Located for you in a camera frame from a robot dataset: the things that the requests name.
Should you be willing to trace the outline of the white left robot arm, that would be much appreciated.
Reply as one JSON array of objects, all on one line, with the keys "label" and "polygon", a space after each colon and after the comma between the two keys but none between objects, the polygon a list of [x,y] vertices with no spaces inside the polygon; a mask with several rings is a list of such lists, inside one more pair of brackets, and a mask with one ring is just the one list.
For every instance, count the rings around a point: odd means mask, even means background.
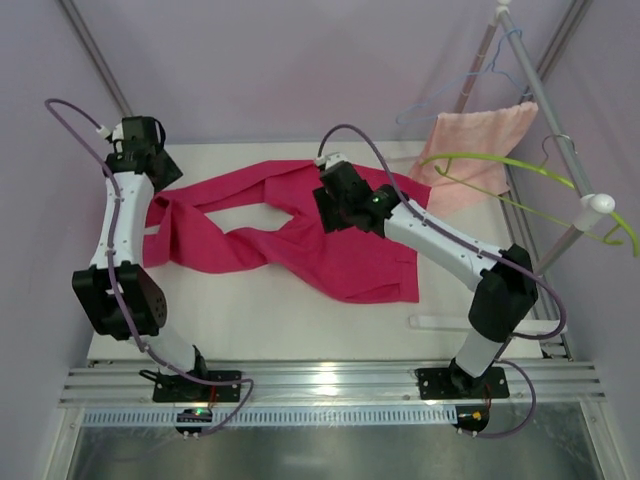
[{"label": "white left robot arm", "polygon": [[153,117],[134,116],[99,132],[113,148],[101,162],[104,218],[96,250],[88,267],[73,273],[72,289],[96,334],[132,344],[164,375],[202,384],[206,362],[169,326],[166,296],[143,266],[153,197],[182,175],[165,149],[164,127]]}]

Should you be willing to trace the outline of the pink trousers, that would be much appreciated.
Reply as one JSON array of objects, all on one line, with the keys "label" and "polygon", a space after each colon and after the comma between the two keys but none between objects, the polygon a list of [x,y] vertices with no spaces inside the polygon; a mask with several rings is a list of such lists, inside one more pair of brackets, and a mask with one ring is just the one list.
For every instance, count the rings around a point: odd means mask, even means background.
[{"label": "pink trousers", "polygon": [[[208,274],[280,265],[323,294],[345,303],[416,303],[415,251],[375,234],[326,234],[313,197],[319,172],[310,160],[269,160],[157,194],[146,224],[147,267],[174,262]],[[265,204],[289,215],[274,231],[224,232],[208,215]]]}]

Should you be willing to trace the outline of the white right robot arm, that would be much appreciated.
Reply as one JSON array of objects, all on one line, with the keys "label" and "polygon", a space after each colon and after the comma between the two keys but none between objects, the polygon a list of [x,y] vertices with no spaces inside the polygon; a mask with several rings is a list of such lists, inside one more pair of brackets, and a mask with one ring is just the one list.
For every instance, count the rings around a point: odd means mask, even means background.
[{"label": "white right robot arm", "polygon": [[471,330],[447,368],[444,385],[456,397],[482,394],[488,370],[538,299],[528,252],[463,235],[395,183],[372,189],[342,155],[319,157],[315,166],[321,185],[313,195],[326,232],[355,227],[408,247],[472,292]]}]

